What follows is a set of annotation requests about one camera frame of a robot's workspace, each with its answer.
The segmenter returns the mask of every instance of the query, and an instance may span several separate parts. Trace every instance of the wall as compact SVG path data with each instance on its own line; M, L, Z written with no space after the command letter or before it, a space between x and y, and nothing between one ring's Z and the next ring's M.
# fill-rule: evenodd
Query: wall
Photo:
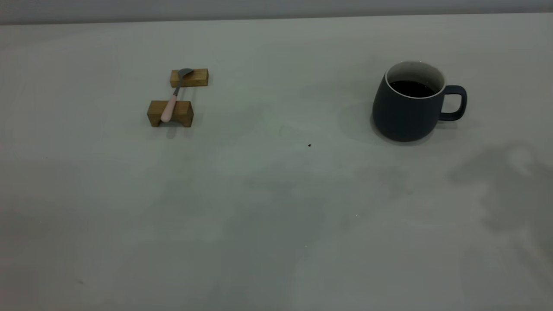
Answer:
M0 0L0 23L543 12L553 0Z

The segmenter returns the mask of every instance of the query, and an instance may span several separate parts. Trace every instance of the table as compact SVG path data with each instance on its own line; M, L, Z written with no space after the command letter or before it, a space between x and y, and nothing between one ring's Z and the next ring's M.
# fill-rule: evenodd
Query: table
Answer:
M0 50L2 310L553 307L551 13L1 26ZM411 144L370 118L405 59L468 92ZM211 75L192 127L150 127L183 67Z

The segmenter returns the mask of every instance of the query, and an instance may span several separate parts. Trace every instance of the pink spoon handle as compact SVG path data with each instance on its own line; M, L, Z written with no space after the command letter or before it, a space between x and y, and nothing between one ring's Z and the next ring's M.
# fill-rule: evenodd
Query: pink spoon handle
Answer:
M175 109L175 103L176 103L176 95L173 95L171 96L171 99L167 103L167 106L165 106L165 110L163 110L163 113L161 114L161 120L163 122L171 121L171 117L173 116L173 110Z

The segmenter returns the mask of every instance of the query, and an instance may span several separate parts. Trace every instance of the coffee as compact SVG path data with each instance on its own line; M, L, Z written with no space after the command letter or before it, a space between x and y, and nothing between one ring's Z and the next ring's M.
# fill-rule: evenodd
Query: coffee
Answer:
M390 86L398 93L409 97L429 97L436 94L428 86L415 81L396 81L392 82Z

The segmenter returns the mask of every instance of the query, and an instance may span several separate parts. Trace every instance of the mug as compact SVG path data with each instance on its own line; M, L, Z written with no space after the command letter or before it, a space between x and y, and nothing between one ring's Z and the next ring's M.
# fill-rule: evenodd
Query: mug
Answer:
M446 94L461 95L457 111L441 112ZM432 132L438 120L459 120L466 107L467 91L462 86L446 85L438 68L422 61L402 61L388 69L380 82L373 121L384 136L411 142Z

